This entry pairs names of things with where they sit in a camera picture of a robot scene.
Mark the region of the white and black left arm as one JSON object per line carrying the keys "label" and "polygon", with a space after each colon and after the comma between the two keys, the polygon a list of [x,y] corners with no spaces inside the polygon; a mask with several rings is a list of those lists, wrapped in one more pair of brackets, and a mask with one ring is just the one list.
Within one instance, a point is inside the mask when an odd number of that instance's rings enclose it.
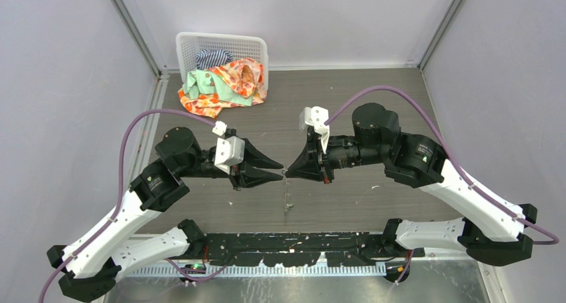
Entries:
{"label": "white and black left arm", "polygon": [[48,250],[64,296],[91,302],[142,266],[183,255],[199,258],[206,239],[192,220],[184,220],[158,237],[126,244],[141,227],[189,193],[184,178],[226,178],[235,190],[282,178],[278,174],[282,165],[239,137],[234,129],[219,137],[213,147],[202,149],[190,129],[175,127],[155,149],[157,160],[131,182],[106,218],[74,243]]}

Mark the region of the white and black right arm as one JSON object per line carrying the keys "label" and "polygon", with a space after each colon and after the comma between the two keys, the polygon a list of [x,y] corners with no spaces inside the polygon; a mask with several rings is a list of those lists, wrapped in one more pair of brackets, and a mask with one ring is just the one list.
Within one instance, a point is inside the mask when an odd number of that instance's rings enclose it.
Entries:
{"label": "white and black right arm", "polygon": [[396,183],[428,193],[455,209],[460,217],[440,222],[390,219],[381,236],[389,256],[417,248],[442,248],[467,253],[491,266],[529,259],[533,240],[524,233],[537,209],[512,204],[481,184],[460,175],[444,148],[433,139],[405,133],[398,115],[377,103],[366,103],[352,113],[352,135],[331,135],[328,111],[306,107],[299,127],[306,145],[287,169],[287,178],[329,184],[336,170],[382,164],[385,176]]}

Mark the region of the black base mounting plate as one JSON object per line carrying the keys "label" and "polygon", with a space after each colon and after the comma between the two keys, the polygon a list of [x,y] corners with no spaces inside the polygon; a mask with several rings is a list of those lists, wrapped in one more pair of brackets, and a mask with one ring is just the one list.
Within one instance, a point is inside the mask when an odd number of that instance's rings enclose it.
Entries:
{"label": "black base mounting plate", "polygon": [[370,266],[407,258],[409,251],[369,232],[206,234],[181,257],[214,266],[311,267],[324,258],[330,267]]}

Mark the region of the orange floral cloth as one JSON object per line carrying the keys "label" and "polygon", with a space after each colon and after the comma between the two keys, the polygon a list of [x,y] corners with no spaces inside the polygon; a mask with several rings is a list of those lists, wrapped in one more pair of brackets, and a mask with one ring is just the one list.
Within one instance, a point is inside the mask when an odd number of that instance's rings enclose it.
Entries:
{"label": "orange floral cloth", "polygon": [[[265,102],[267,90],[264,88],[263,65],[251,58],[239,59],[225,65],[204,69],[220,76],[235,92],[244,97],[252,96],[252,105]],[[178,96],[186,111],[201,116],[216,119],[222,110],[235,107],[251,107],[234,103],[218,101],[216,98],[201,95],[198,99],[189,99],[182,91]]]}

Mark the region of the mint green cloth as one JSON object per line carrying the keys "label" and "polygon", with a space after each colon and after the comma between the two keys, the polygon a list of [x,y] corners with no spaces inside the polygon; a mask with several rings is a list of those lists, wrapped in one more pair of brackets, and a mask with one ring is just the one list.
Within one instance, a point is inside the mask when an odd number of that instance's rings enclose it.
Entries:
{"label": "mint green cloth", "polygon": [[235,92],[220,76],[206,70],[189,71],[182,85],[182,93],[189,99],[198,99],[201,95],[216,98],[218,101],[236,105],[251,106],[252,96],[244,97]]}

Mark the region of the blue striped cloth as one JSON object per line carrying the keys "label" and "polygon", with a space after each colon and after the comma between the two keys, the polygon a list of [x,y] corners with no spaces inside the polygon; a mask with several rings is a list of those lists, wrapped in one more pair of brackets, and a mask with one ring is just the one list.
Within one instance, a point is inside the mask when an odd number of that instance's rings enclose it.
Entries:
{"label": "blue striped cloth", "polygon": [[209,69],[233,60],[233,55],[224,49],[202,49],[196,55],[196,69]]}

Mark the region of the white plastic laundry basket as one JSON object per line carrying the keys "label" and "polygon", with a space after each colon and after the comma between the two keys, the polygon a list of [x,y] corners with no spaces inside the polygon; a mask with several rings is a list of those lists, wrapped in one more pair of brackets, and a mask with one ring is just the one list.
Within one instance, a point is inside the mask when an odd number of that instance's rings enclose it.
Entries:
{"label": "white plastic laundry basket", "polygon": [[235,60],[252,58],[264,68],[264,88],[269,85],[269,57],[266,42],[259,37],[220,33],[181,32],[176,35],[176,54],[183,83],[187,73],[196,69],[196,55],[203,49],[223,49]]}

